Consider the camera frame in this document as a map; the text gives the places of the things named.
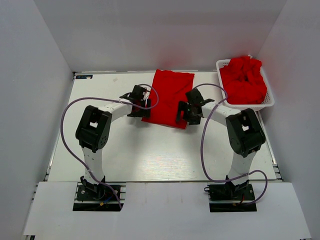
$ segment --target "small label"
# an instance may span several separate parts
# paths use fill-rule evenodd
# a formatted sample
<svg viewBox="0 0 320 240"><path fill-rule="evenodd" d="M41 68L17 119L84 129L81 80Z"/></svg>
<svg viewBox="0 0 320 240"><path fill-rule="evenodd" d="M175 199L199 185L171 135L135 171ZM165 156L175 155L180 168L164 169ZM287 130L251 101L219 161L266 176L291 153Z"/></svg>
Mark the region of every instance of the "small label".
<svg viewBox="0 0 320 240"><path fill-rule="evenodd" d="M77 75L75 79L92 79L93 75Z"/></svg>

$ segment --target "white platform edge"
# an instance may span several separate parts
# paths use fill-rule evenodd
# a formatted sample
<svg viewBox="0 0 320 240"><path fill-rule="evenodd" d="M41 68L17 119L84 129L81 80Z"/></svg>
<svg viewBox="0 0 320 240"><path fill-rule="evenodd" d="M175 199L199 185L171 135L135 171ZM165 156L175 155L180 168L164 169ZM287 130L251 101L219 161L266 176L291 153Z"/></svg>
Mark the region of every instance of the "white platform edge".
<svg viewBox="0 0 320 240"><path fill-rule="evenodd" d="M255 194L263 183L253 183ZM127 183L121 212L73 212L76 182L40 182L24 235L36 240L300 240L310 233L291 183L270 183L257 212L210 213L206 183Z"/></svg>

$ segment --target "red fabric bag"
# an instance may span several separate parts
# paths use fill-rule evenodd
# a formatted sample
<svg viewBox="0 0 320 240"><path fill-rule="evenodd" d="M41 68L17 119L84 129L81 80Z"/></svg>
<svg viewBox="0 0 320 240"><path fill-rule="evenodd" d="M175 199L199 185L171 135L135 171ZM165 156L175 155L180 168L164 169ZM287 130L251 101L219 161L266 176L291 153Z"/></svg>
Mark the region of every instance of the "red fabric bag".
<svg viewBox="0 0 320 240"><path fill-rule="evenodd" d="M150 117L144 117L142 121L185 129L186 121L176 122L178 104L179 101L187 101L186 92L193 88L194 76L194 73L156 70L152 87L159 95L159 103L150 110ZM151 90L149 98L151 105L157 102L157 96L153 90Z"/></svg>

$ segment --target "red cloth in basket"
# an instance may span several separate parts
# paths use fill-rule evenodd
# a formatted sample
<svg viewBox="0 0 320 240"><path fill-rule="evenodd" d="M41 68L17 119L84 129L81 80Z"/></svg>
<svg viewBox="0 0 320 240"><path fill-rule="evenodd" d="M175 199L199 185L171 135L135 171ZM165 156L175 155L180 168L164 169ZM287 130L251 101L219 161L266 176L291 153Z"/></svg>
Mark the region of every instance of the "red cloth in basket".
<svg viewBox="0 0 320 240"><path fill-rule="evenodd" d="M265 100L267 87L260 74L261 65L257 59L242 56L232 58L227 66L220 68L229 104L252 105Z"/></svg>

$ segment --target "white wall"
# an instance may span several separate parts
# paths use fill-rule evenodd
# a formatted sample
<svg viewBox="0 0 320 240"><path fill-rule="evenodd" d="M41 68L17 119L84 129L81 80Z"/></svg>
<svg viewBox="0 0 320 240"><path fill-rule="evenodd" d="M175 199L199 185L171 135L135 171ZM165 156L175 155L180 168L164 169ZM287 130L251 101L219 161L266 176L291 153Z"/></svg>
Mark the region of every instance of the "white wall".
<svg viewBox="0 0 320 240"><path fill-rule="evenodd" d="M73 71L215 69L256 56L286 0L34 0Z"/></svg>
<svg viewBox="0 0 320 240"><path fill-rule="evenodd" d="M275 95L263 119L312 239L320 239L319 11L319 0L288 0L258 55Z"/></svg>
<svg viewBox="0 0 320 240"><path fill-rule="evenodd" d="M0 238L21 237L72 72L32 0L0 0Z"/></svg>

